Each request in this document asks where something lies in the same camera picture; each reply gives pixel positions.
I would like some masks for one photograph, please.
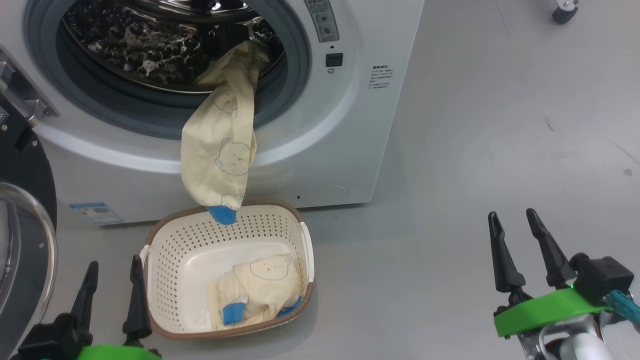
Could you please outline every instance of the front-loading washing machine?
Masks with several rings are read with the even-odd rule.
[[[5,1],[0,56],[14,74],[4,92],[44,145],[59,200],[94,224],[157,220],[196,206],[180,178],[180,132],[211,89],[194,78],[249,37],[271,65],[256,90],[246,196],[368,202],[423,4]]]

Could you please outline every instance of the washing machine door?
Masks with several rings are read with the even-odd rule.
[[[12,70],[0,60],[0,359],[42,319],[56,259],[53,176]]]

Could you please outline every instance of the caster wheel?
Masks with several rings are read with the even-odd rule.
[[[575,15],[576,12],[578,12],[578,8],[574,8],[570,12],[566,12],[560,8],[556,8],[554,10],[554,13],[551,14],[551,17],[554,18],[555,22],[557,22],[560,25],[563,25],[569,22],[569,20],[572,19],[572,17]]]

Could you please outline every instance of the laundry basket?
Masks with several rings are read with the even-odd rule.
[[[207,284],[234,265],[291,253],[301,279],[302,302],[273,320],[211,331]],[[181,211],[151,230],[140,253],[145,264],[153,331],[176,340],[226,338],[266,330],[293,320],[314,287],[314,255],[300,214],[276,201],[246,201],[233,225],[217,223],[205,208]]]

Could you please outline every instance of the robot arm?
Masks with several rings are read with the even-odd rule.
[[[524,276],[516,270],[497,214],[491,212],[496,290],[509,293],[509,305],[493,314],[498,335],[517,336],[527,360],[613,360],[600,329],[611,320],[624,319],[640,329],[640,307],[628,290],[634,274],[608,256],[589,259],[580,253],[568,261],[535,210],[527,210],[527,219],[540,243],[547,284],[556,290],[538,298],[524,293]],[[576,275],[576,281],[567,285]],[[559,334],[567,337],[545,341]]]
[[[36,324],[11,360],[160,360],[155,349],[145,350],[140,339],[151,335],[147,312],[142,261],[138,255],[131,263],[131,301],[122,326],[127,340],[122,346],[92,345],[89,332],[93,294],[98,286],[98,262],[89,264],[71,313],[58,315],[53,323]]]

